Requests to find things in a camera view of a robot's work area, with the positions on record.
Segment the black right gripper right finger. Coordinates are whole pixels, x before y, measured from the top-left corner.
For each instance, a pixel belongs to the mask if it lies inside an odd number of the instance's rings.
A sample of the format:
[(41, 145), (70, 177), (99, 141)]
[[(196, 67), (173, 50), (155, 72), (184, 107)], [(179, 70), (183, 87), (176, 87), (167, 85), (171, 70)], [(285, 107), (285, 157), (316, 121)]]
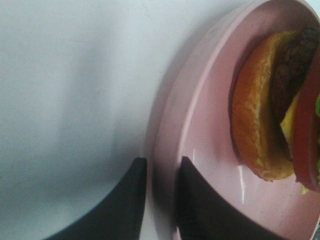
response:
[(281, 239), (229, 204), (186, 156), (178, 172), (175, 220), (183, 240)]

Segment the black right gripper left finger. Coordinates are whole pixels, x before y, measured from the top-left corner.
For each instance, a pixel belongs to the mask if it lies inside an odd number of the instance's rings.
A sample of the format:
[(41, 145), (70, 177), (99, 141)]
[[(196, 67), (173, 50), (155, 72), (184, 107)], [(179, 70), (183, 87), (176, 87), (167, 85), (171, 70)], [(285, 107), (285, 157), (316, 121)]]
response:
[(135, 158), (116, 187), (90, 212), (49, 240), (138, 240), (143, 222), (148, 163)]

